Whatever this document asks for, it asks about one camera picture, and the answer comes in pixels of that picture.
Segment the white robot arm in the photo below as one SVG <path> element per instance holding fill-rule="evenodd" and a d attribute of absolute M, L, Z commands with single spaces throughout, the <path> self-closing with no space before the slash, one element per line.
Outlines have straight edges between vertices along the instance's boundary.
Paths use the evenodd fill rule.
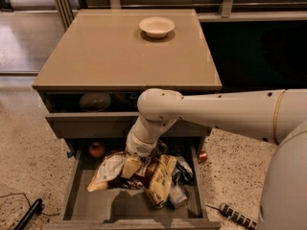
<path fill-rule="evenodd" d="M 257 230 L 307 229 L 306 89 L 184 96 L 152 88 L 139 96 L 137 108 L 127 151 L 141 157 L 149 156 L 160 136 L 179 120 L 276 143 Z"/>

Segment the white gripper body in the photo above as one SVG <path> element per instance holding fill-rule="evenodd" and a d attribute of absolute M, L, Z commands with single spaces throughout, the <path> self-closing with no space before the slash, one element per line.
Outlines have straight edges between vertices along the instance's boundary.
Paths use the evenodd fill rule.
<path fill-rule="evenodd" d="M 147 144 L 140 141 L 132 131 L 130 131 L 128 134 L 126 141 L 126 152 L 133 156 L 159 156 L 161 154 L 165 154 L 167 151 L 167 145 L 160 140 L 157 140 L 153 144 Z"/>

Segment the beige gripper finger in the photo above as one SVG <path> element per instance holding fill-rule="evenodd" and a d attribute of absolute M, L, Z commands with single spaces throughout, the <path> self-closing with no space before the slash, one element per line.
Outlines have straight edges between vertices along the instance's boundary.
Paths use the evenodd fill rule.
<path fill-rule="evenodd" d="M 128 154 L 126 156 L 121 176 L 123 178 L 131 178 L 138 171 L 141 164 L 142 161 L 138 155 Z"/>

